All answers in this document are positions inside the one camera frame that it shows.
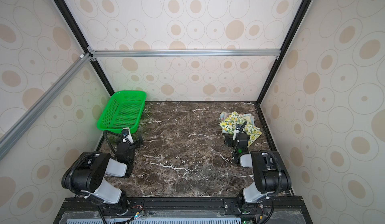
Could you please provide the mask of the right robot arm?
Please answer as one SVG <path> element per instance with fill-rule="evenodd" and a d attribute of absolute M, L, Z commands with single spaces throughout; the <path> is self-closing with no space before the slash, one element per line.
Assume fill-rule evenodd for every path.
<path fill-rule="evenodd" d="M 233 149 L 232 160 L 253 170 L 254 181 L 241 190 L 242 203 L 260 203 L 281 192 L 289 191 L 291 177 L 277 151 L 248 151 L 250 136 L 245 132 L 226 134 L 224 144 Z"/>

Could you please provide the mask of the green yellow patterned skirt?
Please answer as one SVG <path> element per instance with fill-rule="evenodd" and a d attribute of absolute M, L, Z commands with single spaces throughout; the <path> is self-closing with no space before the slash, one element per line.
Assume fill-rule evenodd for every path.
<path fill-rule="evenodd" d="M 243 131 L 250 136 L 248 146 L 250 147 L 261 135 L 260 128 L 254 125 L 254 116 L 252 114 L 238 114 L 237 112 L 220 114 L 220 127 L 222 133 L 233 135 L 237 127 L 241 127 L 246 122 Z"/>

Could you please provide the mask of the pastel floral skirt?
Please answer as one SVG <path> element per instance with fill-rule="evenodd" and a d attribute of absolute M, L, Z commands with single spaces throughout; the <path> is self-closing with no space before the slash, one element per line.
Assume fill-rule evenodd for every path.
<path fill-rule="evenodd" d="M 226 120 L 230 115 L 237 118 L 236 123 L 239 125 L 243 124 L 245 121 L 247 121 L 248 124 L 254 125 L 255 118 L 251 113 L 239 114 L 237 112 L 230 112 L 230 113 L 222 112 L 220 114 L 220 121 L 222 122 L 222 121 Z"/>

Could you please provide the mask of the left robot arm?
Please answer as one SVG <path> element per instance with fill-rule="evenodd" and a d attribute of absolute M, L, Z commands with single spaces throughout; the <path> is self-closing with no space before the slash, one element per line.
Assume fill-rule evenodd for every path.
<path fill-rule="evenodd" d="M 100 204 L 127 206 L 125 191 L 110 184 L 105 176 L 129 178 L 134 169 L 135 150 L 143 138 L 123 139 L 114 157 L 99 151 L 83 152 L 62 177 L 61 185 L 76 195 L 94 198 Z"/>

